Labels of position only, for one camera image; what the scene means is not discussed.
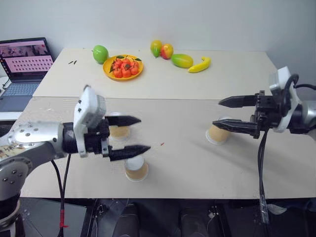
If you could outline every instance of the laptop screen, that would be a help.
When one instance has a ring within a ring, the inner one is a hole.
[[[45,38],[0,41],[0,61],[9,78],[43,77],[53,65]]]

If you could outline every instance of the laptop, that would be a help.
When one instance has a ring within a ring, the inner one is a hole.
[[[11,80],[0,97],[0,112],[20,112],[53,65],[45,38],[0,41],[0,62]]]

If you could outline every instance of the white wall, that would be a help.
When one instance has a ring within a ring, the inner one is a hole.
[[[0,40],[45,36],[55,56],[160,39],[176,49],[266,51],[277,67],[316,80],[315,0],[2,0],[0,9]]]

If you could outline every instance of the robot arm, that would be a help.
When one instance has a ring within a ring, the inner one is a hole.
[[[39,165],[67,154],[102,154],[110,161],[132,158],[146,152],[143,145],[113,150],[109,126],[140,122],[132,116],[104,116],[105,100],[86,86],[74,114],[74,122],[28,122],[6,135],[0,144],[0,229],[15,220],[18,199],[26,177]]]
[[[232,96],[219,102],[230,108],[255,106],[250,122],[223,119],[213,124],[231,132],[250,134],[255,139],[259,138],[260,131],[273,128],[275,132],[289,129],[294,134],[308,134],[316,140],[316,101],[301,101],[298,98],[295,89],[298,75],[290,75],[288,68],[284,67],[272,75],[270,81],[272,96],[260,91],[255,95]]]

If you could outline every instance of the banana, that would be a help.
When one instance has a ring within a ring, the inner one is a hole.
[[[211,58],[209,57],[202,57],[202,61],[199,64],[195,64],[192,67],[190,67],[188,69],[189,73],[198,73],[200,71],[203,71],[205,69],[207,69],[209,67],[209,65],[211,64]]]

